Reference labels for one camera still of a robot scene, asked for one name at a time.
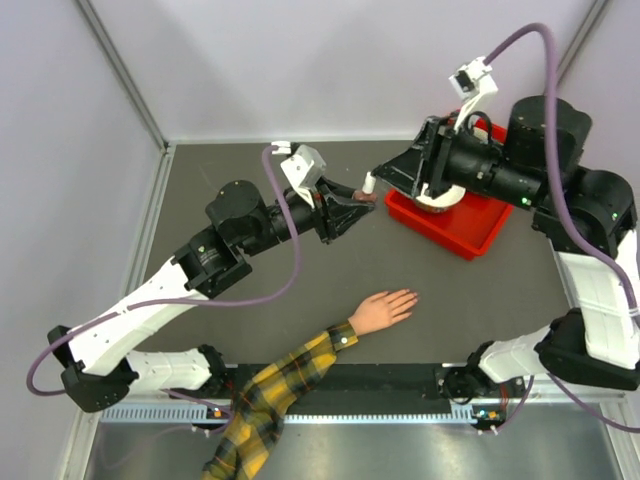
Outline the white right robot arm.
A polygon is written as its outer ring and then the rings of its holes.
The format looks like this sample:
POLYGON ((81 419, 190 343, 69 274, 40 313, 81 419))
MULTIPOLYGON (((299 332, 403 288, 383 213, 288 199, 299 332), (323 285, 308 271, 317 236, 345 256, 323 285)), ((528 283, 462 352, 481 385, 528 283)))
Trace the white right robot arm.
POLYGON ((633 288, 637 213, 620 175, 580 165, 590 117, 543 95, 517 101, 502 140, 476 135, 472 117, 426 119, 413 143, 374 169, 404 196, 440 198, 458 186, 533 214, 568 273, 575 305, 546 328, 489 341, 444 376, 452 399, 492 394, 517 377, 633 391, 639 385, 639 312, 633 288))

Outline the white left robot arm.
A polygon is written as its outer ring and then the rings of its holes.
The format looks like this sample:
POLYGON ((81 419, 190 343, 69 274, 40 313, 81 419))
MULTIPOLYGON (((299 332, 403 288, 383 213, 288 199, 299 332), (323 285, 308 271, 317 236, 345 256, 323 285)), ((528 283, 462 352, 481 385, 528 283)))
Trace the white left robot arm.
POLYGON ((106 312, 106 321, 48 333, 63 367, 65 393, 87 413, 130 394, 165 391, 196 399, 220 394, 227 368, 214 347, 149 353, 138 351, 138 345, 193 307, 219 305, 219 295, 251 273, 248 257, 310 230, 325 244, 344 235, 373 211, 374 186, 372 176, 359 190, 320 178, 309 201, 288 188, 282 204, 266 205, 253 183, 226 184, 206 207, 210 225, 106 312))

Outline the pink nail polish bottle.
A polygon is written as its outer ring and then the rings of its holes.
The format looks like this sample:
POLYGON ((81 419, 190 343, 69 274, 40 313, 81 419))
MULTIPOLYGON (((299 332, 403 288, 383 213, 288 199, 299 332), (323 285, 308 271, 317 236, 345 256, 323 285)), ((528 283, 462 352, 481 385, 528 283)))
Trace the pink nail polish bottle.
POLYGON ((375 203, 377 201, 377 195, 375 193, 365 193, 361 190, 356 190, 352 198, 359 202, 375 203))

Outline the white nail polish cap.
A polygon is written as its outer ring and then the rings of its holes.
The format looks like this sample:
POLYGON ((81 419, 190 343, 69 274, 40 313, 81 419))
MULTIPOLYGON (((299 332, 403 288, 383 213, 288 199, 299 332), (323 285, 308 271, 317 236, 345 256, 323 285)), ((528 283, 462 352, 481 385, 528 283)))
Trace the white nail polish cap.
POLYGON ((368 171, 365 175, 365 179, 362 185, 362 192, 365 195, 371 195, 374 193, 375 186, 376 186, 376 178, 373 176, 373 174, 370 171, 368 171))

